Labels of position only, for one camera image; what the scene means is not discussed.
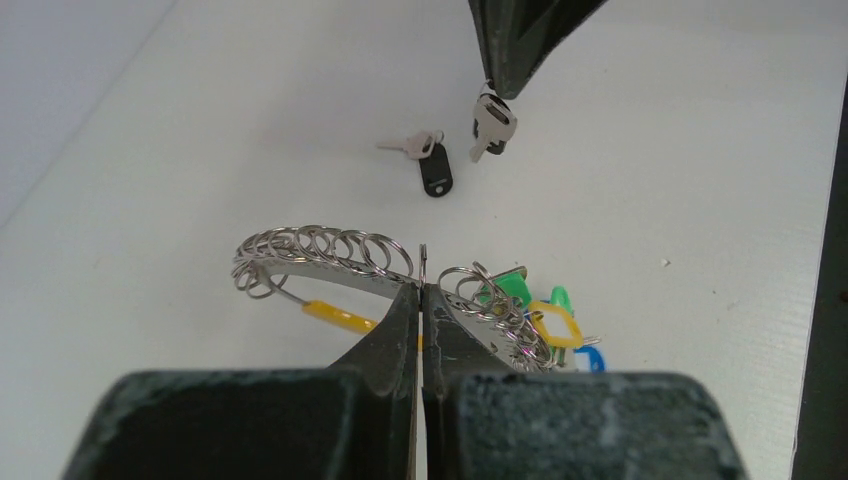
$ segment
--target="metal key ring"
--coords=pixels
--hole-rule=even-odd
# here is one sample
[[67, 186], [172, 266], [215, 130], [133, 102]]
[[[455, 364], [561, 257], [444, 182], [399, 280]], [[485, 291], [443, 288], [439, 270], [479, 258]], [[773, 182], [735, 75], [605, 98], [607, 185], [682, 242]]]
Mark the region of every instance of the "metal key ring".
[[391, 264], [391, 254], [386, 255], [386, 266], [381, 268], [371, 258], [371, 252], [368, 250], [368, 245], [367, 245], [367, 243], [369, 241], [376, 244], [376, 245], [388, 245], [394, 251], [398, 252], [400, 254], [400, 256], [403, 257], [403, 260], [406, 262], [406, 267], [408, 268], [408, 272], [407, 272], [406, 276], [412, 275], [412, 272], [415, 270], [415, 267], [412, 264], [412, 258], [410, 258], [409, 254], [406, 253], [406, 250], [398, 242], [396, 242], [392, 238], [389, 238], [389, 237], [382, 235], [382, 234], [379, 234], [379, 233], [369, 233], [369, 234], [365, 235], [365, 237], [362, 238], [362, 243], [359, 244], [359, 251], [362, 254], [363, 260], [365, 260], [365, 263], [369, 267], [373, 268], [375, 272], [377, 272], [378, 274], [380, 274], [383, 277], [388, 275], [387, 270], [389, 268], [389, 265]]

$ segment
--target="key tag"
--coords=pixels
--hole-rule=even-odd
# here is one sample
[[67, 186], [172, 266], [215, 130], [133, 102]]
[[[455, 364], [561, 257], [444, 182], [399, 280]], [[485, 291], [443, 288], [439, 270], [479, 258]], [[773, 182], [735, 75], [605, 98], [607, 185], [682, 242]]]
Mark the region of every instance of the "key tag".
[[443, 136], [433, 138], [430, 156], [418, 159], [424, 192], [434, 198], [447, 195], [453, 188], [453, 175], [451, 175], [450, 163], [448, 162], [448, 152], [441, 143]]

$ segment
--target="key chain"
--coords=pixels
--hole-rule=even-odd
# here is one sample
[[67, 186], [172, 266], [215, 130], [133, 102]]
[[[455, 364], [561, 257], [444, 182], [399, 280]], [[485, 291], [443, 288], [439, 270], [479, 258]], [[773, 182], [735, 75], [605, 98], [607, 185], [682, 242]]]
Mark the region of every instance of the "key chain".
[[379, 142], [377, 148], [402, 150], [410, 159], [418, 160], [424, 192], [439, 198], [447, 195], [453, 188], [448, 153], [442, 145], [444, 136], [440, 130], [422, 131], [405, 140]]

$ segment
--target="white table surface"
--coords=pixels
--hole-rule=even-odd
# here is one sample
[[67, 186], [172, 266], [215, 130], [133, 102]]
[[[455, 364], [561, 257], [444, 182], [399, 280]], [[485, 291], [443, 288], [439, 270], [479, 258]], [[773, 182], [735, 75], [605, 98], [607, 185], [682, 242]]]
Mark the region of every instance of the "white table surface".
[[[784, 3], [611, 0], [511, 103], [506, 153], [472, 165], [465, 2], [182, 0], [0, 231], [0, 477], [55, 478], [127, 372], [334, 360], [355, 335], [228, 276], [244, 237], [322, 223], [427, 243], [432, 272], [566, 285], [610, 368], [700, 380], [751, 477], [787, 478], [848, 4]], [[432, 128], [442, 199], [372, 148]]]

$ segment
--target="key head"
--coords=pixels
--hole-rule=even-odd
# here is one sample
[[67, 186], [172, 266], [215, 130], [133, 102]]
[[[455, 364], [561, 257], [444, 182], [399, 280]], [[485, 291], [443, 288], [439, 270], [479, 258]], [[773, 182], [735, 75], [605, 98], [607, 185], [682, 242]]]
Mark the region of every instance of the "key head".
[[518, 128], [515, 115], [489, 95], [482, 95], [477, 100], [474, 120], [477, 121], [478, 139], [488, 137], [489, 143], [509, 141]]

